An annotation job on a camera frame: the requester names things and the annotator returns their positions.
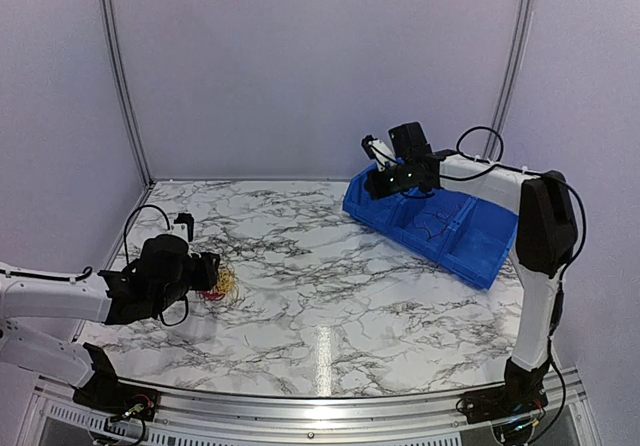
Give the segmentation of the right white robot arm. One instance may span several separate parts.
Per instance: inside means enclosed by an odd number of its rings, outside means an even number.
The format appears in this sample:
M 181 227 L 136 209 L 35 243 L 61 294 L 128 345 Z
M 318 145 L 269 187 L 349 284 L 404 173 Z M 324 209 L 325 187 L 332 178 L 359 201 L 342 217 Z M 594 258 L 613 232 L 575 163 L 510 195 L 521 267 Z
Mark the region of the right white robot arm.
M 453 150 L 433 151 L 419 123 L 390 130 L 392 141 L 368 135 L 361 141 L 375 162 L 365 188 L 374 200 L 414 188 L 464 193 L 518 218 L 512 261 L 524 288 L 518 336 L 505 366 L 505 385 L 495 404 L 515 414 L 541 389 L 552 363 L 551 344 L 564 306 L 564 279 L 582 248 L 584 208 L 558 171 L 531 172 Z

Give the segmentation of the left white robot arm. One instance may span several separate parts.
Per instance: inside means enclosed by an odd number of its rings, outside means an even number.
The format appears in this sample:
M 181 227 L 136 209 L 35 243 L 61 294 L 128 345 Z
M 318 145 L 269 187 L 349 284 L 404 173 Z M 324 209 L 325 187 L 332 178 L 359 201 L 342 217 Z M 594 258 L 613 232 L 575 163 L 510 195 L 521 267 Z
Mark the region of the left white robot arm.
M 1 267 L 1 360 L 57 378 L 87 392 L 106 411 L 125 404 L 126 389 L 106 353 L 78 346 L 23 324 L 23 318 L 76 319 L 129 325 L 159 319 L 191 291 L 211 291 L 220 257 L 193 253 L 186 240 L 162 234 L 120 271 L 86 269 L 78 276 Z

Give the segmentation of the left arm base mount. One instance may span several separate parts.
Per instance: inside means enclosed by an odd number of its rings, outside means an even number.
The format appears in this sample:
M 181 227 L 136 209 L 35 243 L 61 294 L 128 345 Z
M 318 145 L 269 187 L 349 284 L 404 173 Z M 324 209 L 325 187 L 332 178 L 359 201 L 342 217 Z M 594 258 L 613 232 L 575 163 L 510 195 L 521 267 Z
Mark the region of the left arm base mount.
M 122 383 L 115 376 L 94 375 L 82 387 L 75 387 L 73 401 L 111 415 L 114 421 L 130 418 L 151 421 L 159 392 L 156 389 Z

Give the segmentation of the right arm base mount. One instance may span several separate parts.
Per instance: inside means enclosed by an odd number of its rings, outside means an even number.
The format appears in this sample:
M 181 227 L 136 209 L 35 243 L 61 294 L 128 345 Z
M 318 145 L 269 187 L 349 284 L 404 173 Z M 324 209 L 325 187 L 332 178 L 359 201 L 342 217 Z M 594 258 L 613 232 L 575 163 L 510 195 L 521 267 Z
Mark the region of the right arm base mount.
M 540 411 L 547 405 L 546 388 L 542 384 L 524 391 L 500 385 L 464 392 L 455 409 L 466 417 L 468 424 L 477 424 Z

